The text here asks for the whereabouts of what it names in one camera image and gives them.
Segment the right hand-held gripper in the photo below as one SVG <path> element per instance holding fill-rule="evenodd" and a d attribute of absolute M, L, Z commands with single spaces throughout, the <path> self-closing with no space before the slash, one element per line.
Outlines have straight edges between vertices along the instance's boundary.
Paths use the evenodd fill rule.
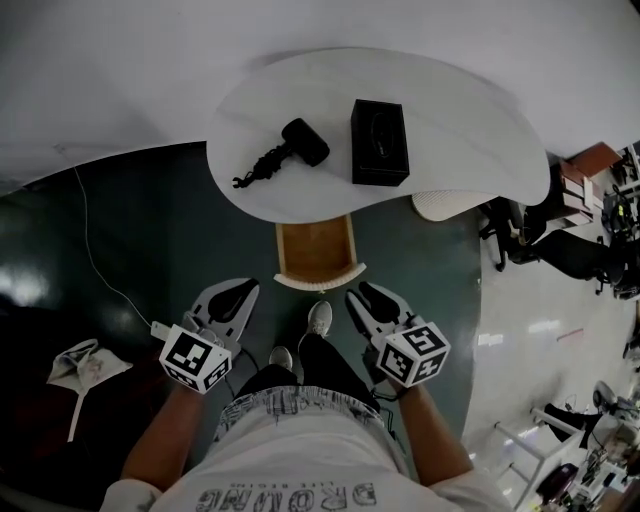
<path fill-rule="evenodd" d="M 451 345 L 436 324 L 407 318 L 404 299 L 382 286 L 363 281 L 358 289 L 346 292 L 345 304 L 356 330 L 378 351 L 376 368 L 405 388 L 437 376 Z"/>

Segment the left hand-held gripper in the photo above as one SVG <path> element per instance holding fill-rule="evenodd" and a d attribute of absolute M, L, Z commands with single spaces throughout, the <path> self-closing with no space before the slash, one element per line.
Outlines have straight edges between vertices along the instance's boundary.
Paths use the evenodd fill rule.
<path fill-rule="evenodd" d="M 255 278 L 222 281 L 200 294 L 180 325 L 158 323 L 164 343 L 159 361 L 167 375 L 199 394 L 222 381 L 240 353 L 259 290 Z"/>

